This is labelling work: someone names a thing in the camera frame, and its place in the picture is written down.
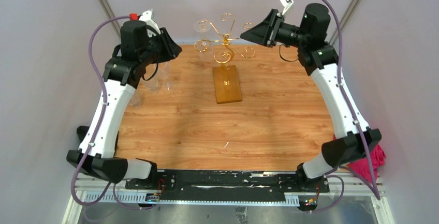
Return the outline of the wine glass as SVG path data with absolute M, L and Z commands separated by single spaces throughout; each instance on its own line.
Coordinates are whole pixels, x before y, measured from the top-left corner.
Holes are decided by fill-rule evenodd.
M 208 39 L 208 31 L 211 25 L 206 20 L 197 20 L 193 28 L 198 33 L 198 38 L 194 43 L 194 49 L 197 51 L 201 60 L 207 61 L 213 55 L 212 41 Z
M 171 91 L 173 89 L 173 79 L 171 75 L 170 62 L 160 63 L 158 72 L 159 79 L 162 83 L 162 88 L 164 90 Z

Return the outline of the ribbed glass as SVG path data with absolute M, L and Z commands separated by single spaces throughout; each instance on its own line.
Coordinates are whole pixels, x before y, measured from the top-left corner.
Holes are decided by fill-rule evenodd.
M 159 81 L 159 72 L 157 72 L 155 76 L 150 80 L 145 80 L 144 78 L 142 78 L 141 82 L 145 86 L 145 88 L 151 93 L 156 93 L 160 90 L 161 84 Z
M 128 105 L 135 108 L 135 109 L 138 109 L 142 105 L 142 100 L 141 100 L 140 93 L 138 90 L 136 90 L 134 92 Z

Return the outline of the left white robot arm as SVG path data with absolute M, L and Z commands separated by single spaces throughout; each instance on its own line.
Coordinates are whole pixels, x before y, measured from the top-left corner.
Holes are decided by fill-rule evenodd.
M 159 178 L 156 163 L 115 157 L 119 127 L 146 67 L 177 58 L 182 48 L 165 27 L 155 29 L 140 20 L 126 21 L 120 33 L 121 43 L 114 48 L 101 76 L 100 105 L 82 134 L 79 148 L 69 150 L 66 160 L 79 173 L 115 184 L 136 178 L 145 189 L 153 189 Z

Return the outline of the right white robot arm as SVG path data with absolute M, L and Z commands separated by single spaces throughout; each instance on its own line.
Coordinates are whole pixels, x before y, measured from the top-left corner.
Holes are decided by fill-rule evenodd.
M 325 41 L 330 20 L 328 8 L 319 3 L 306 6 L 299 26 L 285 23 L 279 11 L 272 9 L 262 22 L 240 35 L 269 48 L 278 42 L 296 47 L 300 64 L 318 87 L 330 113 L 335 139 L 324 143 L 316 157 L 299 164 L 296 170 L 296 186 L 305 192 L 333 169 L 370 155 L 382 138 L 380 130 L 370 128 L 361 116 L 346 87 L 339 55 Z

